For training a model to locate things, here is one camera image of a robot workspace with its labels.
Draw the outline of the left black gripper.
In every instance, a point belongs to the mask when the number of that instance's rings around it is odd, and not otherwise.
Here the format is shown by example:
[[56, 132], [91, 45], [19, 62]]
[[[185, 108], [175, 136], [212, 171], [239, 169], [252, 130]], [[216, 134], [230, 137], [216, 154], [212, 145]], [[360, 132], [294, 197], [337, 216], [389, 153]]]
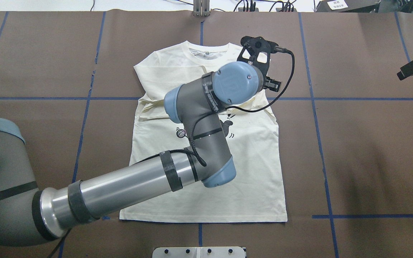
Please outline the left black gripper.
[[281, 82], [277, 80], [273, 80], [269, 77], [264, 79], [263, 89], [270, 89], [270, 90], [280, 90]]

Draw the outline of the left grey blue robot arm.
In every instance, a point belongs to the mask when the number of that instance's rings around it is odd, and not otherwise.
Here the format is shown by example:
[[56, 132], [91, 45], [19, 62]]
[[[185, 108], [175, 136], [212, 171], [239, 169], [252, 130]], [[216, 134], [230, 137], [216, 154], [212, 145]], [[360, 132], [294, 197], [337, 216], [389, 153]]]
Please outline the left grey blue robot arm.
[[163, 105], [184, 126], [189, 146], [122, 163], [69, 186], [39, 188], [19, 127], [0, 118], [0, 245], [25, 247], [64, 239], [78, 225], [168, 192], [202, 182], [222, 186], [236, 176], [219, 113], [262, 90], [279, 91], [269, 64], [237, 60], [170, 90]]

